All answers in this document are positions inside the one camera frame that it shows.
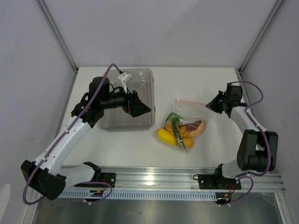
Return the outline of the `red yellow mango slice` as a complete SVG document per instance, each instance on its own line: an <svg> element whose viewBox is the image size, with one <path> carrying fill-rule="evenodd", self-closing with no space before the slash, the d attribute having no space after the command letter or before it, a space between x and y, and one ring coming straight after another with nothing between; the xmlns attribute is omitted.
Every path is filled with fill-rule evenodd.
<svg viewBox="0 0 299 224"><path fill-rule="evenodd" d="M179 127L181 126L186 126L187 131L189 131L189 137L193 138L200 135L205 130L206 122L198 120L193 123L179 125Z"/></svg>

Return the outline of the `clear zip top bag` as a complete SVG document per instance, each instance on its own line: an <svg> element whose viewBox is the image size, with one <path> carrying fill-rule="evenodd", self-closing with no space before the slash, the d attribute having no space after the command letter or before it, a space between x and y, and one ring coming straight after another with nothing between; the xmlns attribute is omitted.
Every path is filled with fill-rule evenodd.
<svg viewBox="0 0 299 224"><path fill-rule="evenodd" d="M167 146L190 152L205 131L210 112L204 103L176 99L155 137Z"/></svg>

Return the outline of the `green lime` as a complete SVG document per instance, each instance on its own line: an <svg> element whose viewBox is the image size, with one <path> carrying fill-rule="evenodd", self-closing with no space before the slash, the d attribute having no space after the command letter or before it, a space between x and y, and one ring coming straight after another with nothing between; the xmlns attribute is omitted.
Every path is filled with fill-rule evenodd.
<svg viewBox="0 0 299 224"><path fill-rule="evenodd" d="M168 120L172 120L172 119L181 119L181 118L182 118L182 116L180 116L180 115L178 115L178 114L176 114L176 113L174 113L174 112L171 112L171 113L167 116L166 121L168 121Z"/></svg>

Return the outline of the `yellow chicken toy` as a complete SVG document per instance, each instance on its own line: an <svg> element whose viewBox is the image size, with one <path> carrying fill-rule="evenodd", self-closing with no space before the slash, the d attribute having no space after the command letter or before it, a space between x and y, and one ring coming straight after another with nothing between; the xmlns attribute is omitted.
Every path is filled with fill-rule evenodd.
<svg viewBox="0 0 299 224"><path fill-rule="evenodd" d="M187 128L186 126L177 126L178 128L178 131L179 131L179 134L182 138L185 138L185 137L189 137L189 131L187 131ZM174 135L174 131L173 131L173 128L172 128L172 123L171 123L171 120L168 120L166 122L166 126L165 126L165 129L171 134L171 135Z"/></svg>

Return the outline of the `green onion stalks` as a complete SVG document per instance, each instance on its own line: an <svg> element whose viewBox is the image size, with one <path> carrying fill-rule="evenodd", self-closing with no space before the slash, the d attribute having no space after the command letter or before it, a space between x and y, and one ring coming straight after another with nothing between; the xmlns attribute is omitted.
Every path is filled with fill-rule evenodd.
<svg viewBox="0 0 299 224"><path fill-rule="evenodd" d="M179 126L182 121L183 121L183 118L181 118L181 119L172 119L171 123L172 123L172 128L173 128L173 131L174 131L174 137L177 140L177 144L178 144L179 148L186 151L183 140L182 140L182 137L180 136L178 128L177 128L177 126Z"/></svg>

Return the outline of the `yellow lemon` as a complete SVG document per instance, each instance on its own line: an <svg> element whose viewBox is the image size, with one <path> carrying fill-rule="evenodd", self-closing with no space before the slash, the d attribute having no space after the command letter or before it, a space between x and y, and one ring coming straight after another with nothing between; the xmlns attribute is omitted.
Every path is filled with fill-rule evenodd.
<svg viewBox="0 0 299 224"><path fill-rule="evenodd" d="M177 145L177 140L174 137L174 135L171 135L166 129L162 129L162 128L158 129L157 136L162 142L164 142L166 144L169 144L172 146Z"/></svg>

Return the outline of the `orange yellow potato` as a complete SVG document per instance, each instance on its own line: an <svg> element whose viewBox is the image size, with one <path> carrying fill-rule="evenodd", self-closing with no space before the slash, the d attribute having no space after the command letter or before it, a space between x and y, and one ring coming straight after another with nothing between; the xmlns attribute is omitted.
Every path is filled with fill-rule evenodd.
<svg viewBox="0 0 299 224"><path fill-rule="evenodd" d="M183 140L185 149L191 149L194 146L194 144L195 144L194 139L190 138L190 137L185 137L182 140Z"/></svg>

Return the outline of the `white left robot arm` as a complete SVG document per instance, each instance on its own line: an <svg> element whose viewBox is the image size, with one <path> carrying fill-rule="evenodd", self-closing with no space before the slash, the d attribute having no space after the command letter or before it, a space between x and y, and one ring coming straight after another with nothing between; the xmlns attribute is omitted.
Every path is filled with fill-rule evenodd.
<svg viewBox="0 0 299 224"><path fill-rule="evenodd" d="M138 97L137 91L129 91L127 81L131 74L118 76L121 86L112 88L106 76L95 77L89 84L89 91L71 112L64 130L48 148L32 162L25 160L21 171L26 181L23 201L29 205L26 193L29 187L43 197L54 200L69 186L98 186L101 182L101 168L91 162L68 168L63 173L61 167L79 140L83 138L104 116L107 109L122 108L131 117L149 113L151 109Z"/></svg>

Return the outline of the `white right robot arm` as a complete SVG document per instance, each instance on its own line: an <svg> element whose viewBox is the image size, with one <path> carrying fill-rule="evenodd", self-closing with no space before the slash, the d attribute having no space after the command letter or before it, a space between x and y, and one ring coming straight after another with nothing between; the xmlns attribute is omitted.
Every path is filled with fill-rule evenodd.
<svg viewBox="0 0 299 224"><path fill-rule="evenodd" d="M278 150L278 134L264 128L250 112L250 105L242 102L242 87L239 82L227 84L224 92L206 105L216 113L226 115L236 123L242 133L235 160L220 164L209 177L210 189L240 189L243 177L263 177L274 170Z"/></svg>

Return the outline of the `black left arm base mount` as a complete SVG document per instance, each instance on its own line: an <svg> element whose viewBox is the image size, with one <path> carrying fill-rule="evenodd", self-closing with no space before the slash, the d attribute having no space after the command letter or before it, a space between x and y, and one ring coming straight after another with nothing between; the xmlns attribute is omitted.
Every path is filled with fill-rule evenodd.
<svg viewBox="0 0 299 224"><path fill-rule="evenodd" d="M101 173L92 178L88 183L79 183L75 187L85 187L85 188L106 188L105 184L100 184L99 182L108 183L112 188L115 187L116 173Z"/></svg>

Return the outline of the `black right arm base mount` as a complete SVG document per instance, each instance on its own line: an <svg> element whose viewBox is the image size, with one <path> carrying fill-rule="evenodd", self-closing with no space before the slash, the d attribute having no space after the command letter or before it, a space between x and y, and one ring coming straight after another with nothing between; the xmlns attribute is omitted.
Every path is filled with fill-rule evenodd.
<svg viewBox="0 0 299 224"><path fill-rule="evenodd" d="M194 174L192 178L198 182L200 189L241 190L240 181L234 178L225 178L221 174Z"/></svg>

